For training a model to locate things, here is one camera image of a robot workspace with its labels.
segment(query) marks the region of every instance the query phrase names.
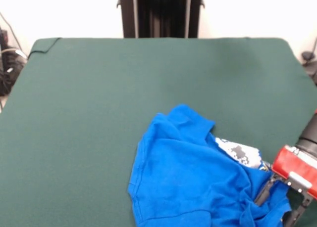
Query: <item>cloth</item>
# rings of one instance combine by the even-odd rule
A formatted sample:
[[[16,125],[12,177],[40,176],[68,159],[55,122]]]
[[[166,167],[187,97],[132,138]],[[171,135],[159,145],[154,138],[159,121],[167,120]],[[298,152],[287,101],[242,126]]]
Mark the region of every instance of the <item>cloth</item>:
[[[231,158],[238,161],[240,164],[249,168],[268,170],[268,167],[263,162],[259,149],[228,141],[226,139],[215,138],[220,149],[225,151]]]
[[[138,227],[281,227],[288,187],[253,203],[271,173],[241,165],[219,148],[214,122],[187,105],[157,114],[137,148],[128,192]]]

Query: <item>wire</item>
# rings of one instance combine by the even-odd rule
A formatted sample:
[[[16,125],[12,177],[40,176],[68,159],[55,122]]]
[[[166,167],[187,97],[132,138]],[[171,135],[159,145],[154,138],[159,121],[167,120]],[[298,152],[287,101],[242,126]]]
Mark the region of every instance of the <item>wire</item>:
[[[315,39],[315,43],[314,43],[314,46],[313,46],[312,54],[311,54],[310,58],[308,59],[308,61],[310,61],[313,58],[314,51],[316,50],[316,46],[317,46],[317,38]]]
[[[22,56],[24,59],[27,59],[28,57],[26,56],[26,54],[24,54],[23,51],[17,49],[17,48],[7,48],[1,51],[1,54],[5,53],[5,52],[9,52],[9,51],[14,51],[16,54]]]
[[[11,32],[12,32],[12,35],[13,35],[14,39],[16,40],[16,43],[17,43],[18,46],[19,46],[19,49],[22,51],[22,47],[21,47],[21,45],[20,45],[20,43],[19,43],[19,40],[17,39],[16,35],[14,34],[14,31],[13,31],[11,25],[8,23],[8,21],[6,21],[5,17],[2,15],[1,12],[0,12],[0,17],[4,20],[4,22],[5,22],[5,23],[8,25],[8,27],[10,28],[10,30],[11,30]]]

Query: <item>metal bracket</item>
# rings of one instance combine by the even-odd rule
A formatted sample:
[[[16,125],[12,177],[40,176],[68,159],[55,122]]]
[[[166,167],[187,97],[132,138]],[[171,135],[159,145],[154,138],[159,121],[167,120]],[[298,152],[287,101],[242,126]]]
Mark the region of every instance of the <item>metal bracket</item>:
[[[118,0],[118,1],[117,1],[117,6],[116,6],[116,8],[118,8],[119,5],[121,5],[121,0]]]

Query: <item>green surface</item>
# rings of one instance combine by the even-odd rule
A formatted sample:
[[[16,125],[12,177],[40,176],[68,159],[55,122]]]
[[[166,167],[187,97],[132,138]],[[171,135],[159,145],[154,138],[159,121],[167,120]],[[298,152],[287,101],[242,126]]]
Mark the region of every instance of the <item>green surface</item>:
[[[133,227],[127,185],[156,113],[189,104],[272,161],[316,95],[279,39],[37,41],[0,115],[1,226]]]

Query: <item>t-shirt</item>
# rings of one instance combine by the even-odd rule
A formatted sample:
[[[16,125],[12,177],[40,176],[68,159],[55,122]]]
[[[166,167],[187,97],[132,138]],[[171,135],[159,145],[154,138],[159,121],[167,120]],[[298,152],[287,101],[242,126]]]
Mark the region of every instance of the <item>t-shirt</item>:
[[[241,165],[219,148],[214,126],[187,105],[157,114],[137,148],[128,192],[138,227],[281,227],[288,187],[254,199],[271,172]]]

